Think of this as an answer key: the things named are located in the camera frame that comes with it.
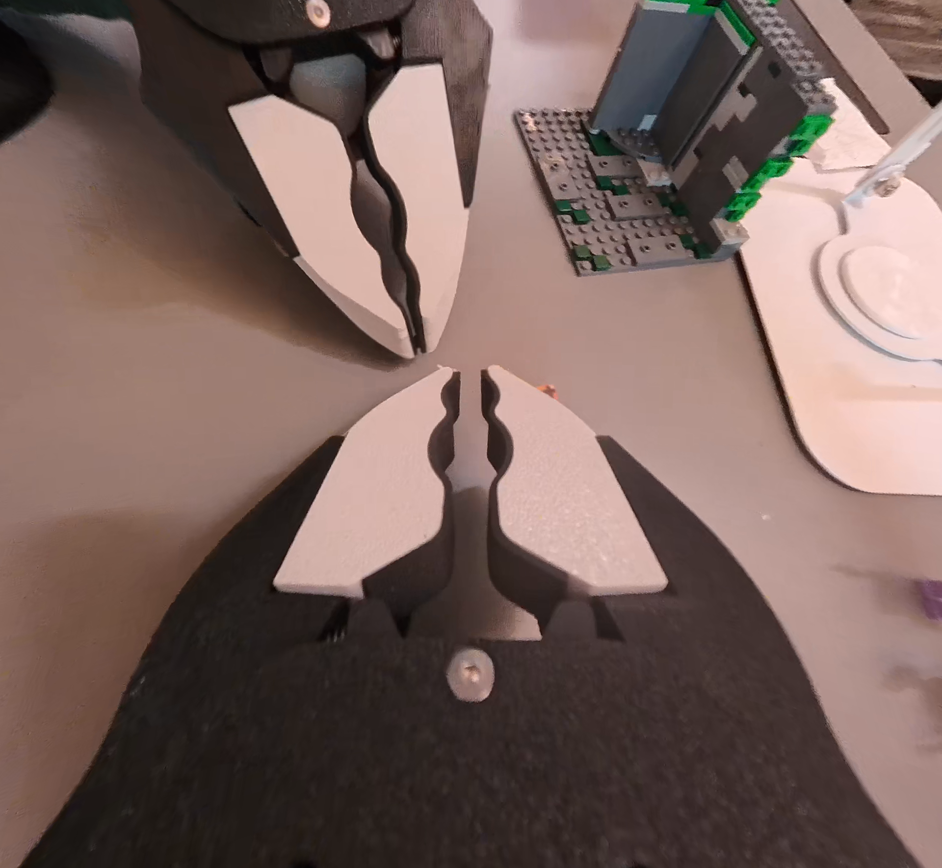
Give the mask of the small printed paper sheet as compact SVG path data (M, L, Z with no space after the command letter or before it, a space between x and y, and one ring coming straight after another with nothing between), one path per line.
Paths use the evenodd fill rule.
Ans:
M869 125L834 78L824 78L821 85L836 103L833 123L804 156L821 173L877 165L889 153L889 144Z

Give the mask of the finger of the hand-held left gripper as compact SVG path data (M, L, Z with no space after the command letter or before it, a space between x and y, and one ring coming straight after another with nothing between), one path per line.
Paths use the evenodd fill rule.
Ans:
M441 65L401 68L366 115L372 147L404 205L426 350L449 320L465 256L465 207Z
M352 167L332 121L277 96L229 107L232 122L298 250L294 262L347 318L401 358L416 356L380 255L352 212Z

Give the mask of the white lamp base plate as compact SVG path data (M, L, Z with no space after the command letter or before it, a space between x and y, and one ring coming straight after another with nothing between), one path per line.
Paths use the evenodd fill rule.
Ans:
M940 496L940 203L905 176L940 111L871 168L806 157L744 219L741 251L796 432L874 494Z

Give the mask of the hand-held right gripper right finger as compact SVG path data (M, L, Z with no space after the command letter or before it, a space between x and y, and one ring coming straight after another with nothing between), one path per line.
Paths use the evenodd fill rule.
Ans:
M661 594L668 576L595 430L558 399L493 364L480 373L489 489L487 566L541 638L559 607Z

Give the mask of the grey green brick model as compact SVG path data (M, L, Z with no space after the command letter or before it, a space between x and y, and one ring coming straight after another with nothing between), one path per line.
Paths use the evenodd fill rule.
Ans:
M638 0L589 109L513 120L579 278L732 259L769 182L831 128L779 0Z

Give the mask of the black mesh office chair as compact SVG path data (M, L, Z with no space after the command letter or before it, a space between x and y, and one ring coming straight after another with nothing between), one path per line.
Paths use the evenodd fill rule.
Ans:
M53 95L53 78L26 39L1 25L1 142L35 121Z

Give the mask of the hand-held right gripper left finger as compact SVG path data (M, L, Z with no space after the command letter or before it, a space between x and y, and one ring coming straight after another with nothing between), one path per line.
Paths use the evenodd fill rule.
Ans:
M441 366L349 428L288 547L281 593L383 603L401 631L454 563L454 424L461 375Z

